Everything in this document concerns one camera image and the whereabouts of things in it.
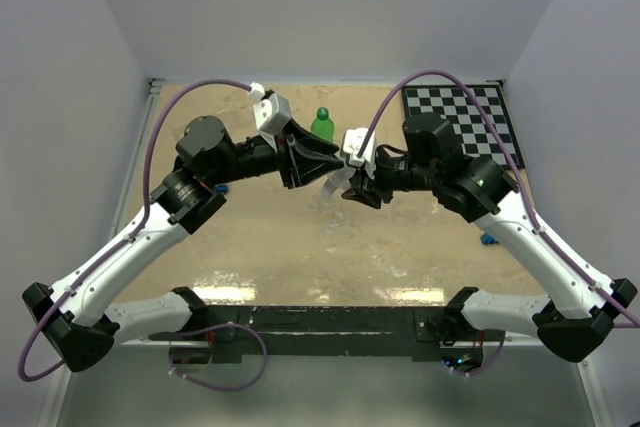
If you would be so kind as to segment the clear Pepsi bottle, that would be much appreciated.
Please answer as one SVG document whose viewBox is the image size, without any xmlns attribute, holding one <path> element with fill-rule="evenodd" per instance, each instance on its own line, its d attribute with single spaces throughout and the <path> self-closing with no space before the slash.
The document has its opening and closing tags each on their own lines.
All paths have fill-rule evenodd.
<svg viewBox="0 0 640 427">
<path fill-rule="evenodd" d="M 341 193 L 350 188 L 350 179 L 355 170 L 351 167 L 343 167 L 327 176 L 321 189 L 321 198 L 330 200 L 334 194 Z"/>
</svg>

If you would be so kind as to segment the green plastic bottle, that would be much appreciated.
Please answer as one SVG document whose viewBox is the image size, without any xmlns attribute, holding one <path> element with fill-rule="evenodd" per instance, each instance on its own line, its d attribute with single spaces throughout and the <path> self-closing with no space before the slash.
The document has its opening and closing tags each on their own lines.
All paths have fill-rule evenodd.
<svg viewBox="0 0 640 427">
<path fill-rule="evenodd" d="M 311 124 L 311 133 L 324 141 L 332 143 L 334 138 L 334 132 L 335 132 L 335 126 L 334 126 L 333 120 L 330 117 L 330 113 L 327 119 L 321 120 L 317 118 L 317 111 L 316 111 L 316 116 Z"/>
</svg>

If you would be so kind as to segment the green bottle cap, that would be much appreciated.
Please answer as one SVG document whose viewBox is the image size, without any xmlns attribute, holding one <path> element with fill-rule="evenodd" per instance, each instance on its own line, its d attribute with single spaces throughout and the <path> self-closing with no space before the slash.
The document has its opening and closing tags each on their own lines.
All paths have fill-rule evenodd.
<svg viewBox="0 0 640 427">
<path fill-rule="evenodd" d="M 321 107 L 317 110 L 317 118 L 321 120 L 325 120 L 329 117 L 329 111 L 325 107 Z"/>
</svg>

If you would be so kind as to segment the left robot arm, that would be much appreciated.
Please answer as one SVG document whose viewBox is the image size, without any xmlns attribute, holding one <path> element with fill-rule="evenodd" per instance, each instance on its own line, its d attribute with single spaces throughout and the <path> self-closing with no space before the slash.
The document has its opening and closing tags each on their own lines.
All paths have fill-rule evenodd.
<svg viewBox="0 0 640 427">
<path fill-rule="evenodd" d="M 174 169 L 153 190 L 148 207 L 91 260 L 51 286 L 22 294 L 42 333 L 73 372 L 84 371 L 116 345 L 156 334 L 200 337 L 207 307 L 189 288 L 145 301 L 115 298 L 154 260 L 202 227 L 225 203 L 219 184 L 277 172 L 289 189 L 338 170 L 339 148 L 288 120 L 271 142 L 232 140 L 223 122 L 201 116 L 177 142 Z"/>
</svg>

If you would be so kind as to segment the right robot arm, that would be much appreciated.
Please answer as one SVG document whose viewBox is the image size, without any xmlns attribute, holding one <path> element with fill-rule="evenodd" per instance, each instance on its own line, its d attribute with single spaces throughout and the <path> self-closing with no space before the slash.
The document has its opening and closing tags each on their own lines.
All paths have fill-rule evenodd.
<svg viewBox="0 0 640 427">
<path fill-rule="evenodd" d="M 380 208 L 397 191 L 429 191 L 445 209 L 496 239 L 544 290 L 517 296 L 465 287 L 445 308 L 446 339 L 498 330 L 537 338 L 563 360 L 584 360 L 636 297 L 635 285 L 599 272 L 535 220 L 515 179 L 489 158 L 465 155 L 449 121 L 420 114 L 406 119 L 402 131 L 404 151 L 375 144 L 367 128 L 345 132 L 341 156 L 351 178 L 343 198 Z"/>
</svg>

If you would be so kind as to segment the black white chessboard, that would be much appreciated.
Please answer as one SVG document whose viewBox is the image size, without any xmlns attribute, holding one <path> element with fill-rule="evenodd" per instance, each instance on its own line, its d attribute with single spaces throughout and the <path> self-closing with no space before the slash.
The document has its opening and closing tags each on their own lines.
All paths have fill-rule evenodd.
<svg viewBox="0 0 640 427">
<path fill-rule="evenodd" d="M 514 165 L 522 170 L 525 163 L 516 139 L 500 84 L 468 85 L 483 111 L 494 125 Z M 406 117 L 436 113 L 448 120 L 462 143 L 464 153 L 491 158 L 506 169 L 510 166 L 498 143 L 486 127 L 475 105 L 463 91 L 453 85 L 416 85 L 402 89 Z"/>
</svg>

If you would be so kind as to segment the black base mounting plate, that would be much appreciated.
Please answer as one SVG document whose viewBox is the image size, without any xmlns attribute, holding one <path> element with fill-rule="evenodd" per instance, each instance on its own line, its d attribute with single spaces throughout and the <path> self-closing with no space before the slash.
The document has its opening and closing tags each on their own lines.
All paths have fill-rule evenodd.
<svg viewBox="0 0 640 427">
<path fill-rule="evenodd" d="M 236 323 L 257 332 L 271 356 L 441 359 L 479 332 L 445 319 L 443 307 L 209 305 L 183 329 Z"/>
</svg>

